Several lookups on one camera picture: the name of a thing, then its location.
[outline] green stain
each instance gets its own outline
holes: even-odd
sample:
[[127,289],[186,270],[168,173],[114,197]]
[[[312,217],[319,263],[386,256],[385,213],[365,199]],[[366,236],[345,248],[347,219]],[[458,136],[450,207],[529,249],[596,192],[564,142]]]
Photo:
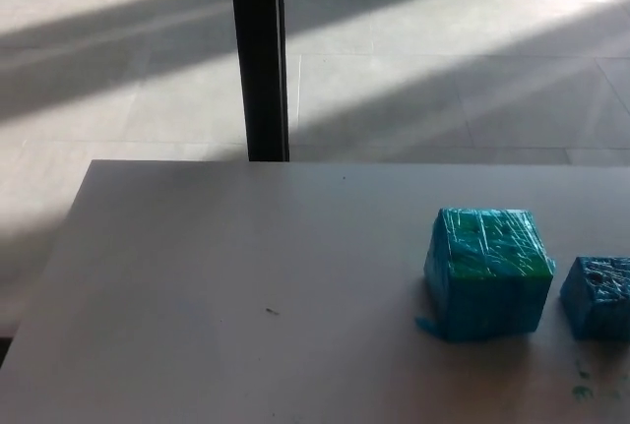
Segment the green stain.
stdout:
[[593,390],[589,387],[577,386],[573,387],[573,397],[578,400],[578,402],[582,402],[585,399],[593,398]]

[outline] wrapped box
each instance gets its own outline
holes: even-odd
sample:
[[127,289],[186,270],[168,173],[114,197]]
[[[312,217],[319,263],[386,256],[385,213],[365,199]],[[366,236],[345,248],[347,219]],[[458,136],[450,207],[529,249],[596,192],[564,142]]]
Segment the wrapped box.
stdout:
[[424,274],[439,334],[480,340],[536,330],[553,263],[529,212],[444,209]]
[[630,340],[630,259],[578,257],[560,299],[575,338]]

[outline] tiled floor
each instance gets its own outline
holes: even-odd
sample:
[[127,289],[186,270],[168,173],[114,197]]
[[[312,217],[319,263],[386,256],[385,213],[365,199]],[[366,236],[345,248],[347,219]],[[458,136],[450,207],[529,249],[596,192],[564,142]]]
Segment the tiled floor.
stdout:
[[[285,0],[293,160],[630,165],[630,0]],[[96,157],[244,159],[231,0],[0,0],[0,335]]]

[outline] table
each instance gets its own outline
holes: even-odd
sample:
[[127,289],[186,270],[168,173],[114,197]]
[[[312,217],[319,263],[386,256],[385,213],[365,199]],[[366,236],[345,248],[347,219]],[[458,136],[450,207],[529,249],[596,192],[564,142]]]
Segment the table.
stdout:
[[[538,331],[447,344],[422,265],[440,207],[534,212]],[[95,161],[0,371],[6,423],[612,423],[619,345],[577,343],[576,255],[630,254],[630,171]]]

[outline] black pole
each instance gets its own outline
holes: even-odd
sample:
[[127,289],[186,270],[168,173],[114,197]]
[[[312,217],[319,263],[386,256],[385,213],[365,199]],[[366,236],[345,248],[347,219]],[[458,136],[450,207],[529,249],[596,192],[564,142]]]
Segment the black pole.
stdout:
[[288,161],[284,0],[233,0],[250,161]]

